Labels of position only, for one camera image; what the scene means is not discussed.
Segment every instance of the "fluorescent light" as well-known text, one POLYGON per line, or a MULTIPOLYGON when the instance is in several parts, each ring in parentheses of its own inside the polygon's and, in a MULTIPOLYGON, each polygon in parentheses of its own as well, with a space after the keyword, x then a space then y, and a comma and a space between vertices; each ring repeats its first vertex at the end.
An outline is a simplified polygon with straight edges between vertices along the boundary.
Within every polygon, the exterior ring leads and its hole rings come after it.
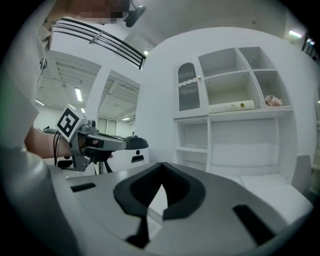
POLYGON ((290 30, 289 34, 290 34, 290 35, 293 35, 293 36, 295 36, 295 37, 297 37, 297 38, 302 38, 302 34, 299 34, 299 33, 294 32, 294 31, 292 31, 292 30, 290 30))
POLYGON ((74 88, 74 89, 75 89, 75 94, 76 94, 76 97, 78 98, 78 101, 82 102, 80 89, 79 88, 74 88))
POLYGON ((39 103, 40 105, 44 106, 45 104, 43 104, 41 101, 35 99, 35 102, 39 103))

